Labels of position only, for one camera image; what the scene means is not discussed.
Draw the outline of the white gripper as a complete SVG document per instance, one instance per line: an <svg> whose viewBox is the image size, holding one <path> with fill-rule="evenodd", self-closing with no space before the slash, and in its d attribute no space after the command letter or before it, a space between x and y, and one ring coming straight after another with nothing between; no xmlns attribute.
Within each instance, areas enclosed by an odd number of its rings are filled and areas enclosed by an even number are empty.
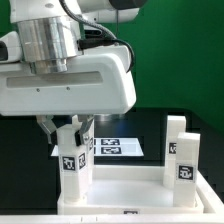
<svg viewBox="0 0 224 224"><path fill-rule="evenodd" d="M74 115L76 145L87 145L94 116L81 114L124 114L135 104L129 65L124 45L87 49L67 61L64 73L34 75L25 63L0 64L0 114L37 115L49 144L58 143L52 115Z"/></svg>

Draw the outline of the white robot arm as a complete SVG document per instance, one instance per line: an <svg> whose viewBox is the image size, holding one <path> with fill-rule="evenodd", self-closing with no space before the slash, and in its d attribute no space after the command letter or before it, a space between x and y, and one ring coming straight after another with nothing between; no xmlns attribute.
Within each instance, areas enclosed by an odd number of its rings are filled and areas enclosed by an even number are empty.
<svg viewBox="0 0 224 224"><path fill-rule="evenodd" d="M102 24L132 20L147 0L9 0L14 30L0 38L0 115L76 115L78 146L96 114L124 114L136 102L134 52Z"/></svg>

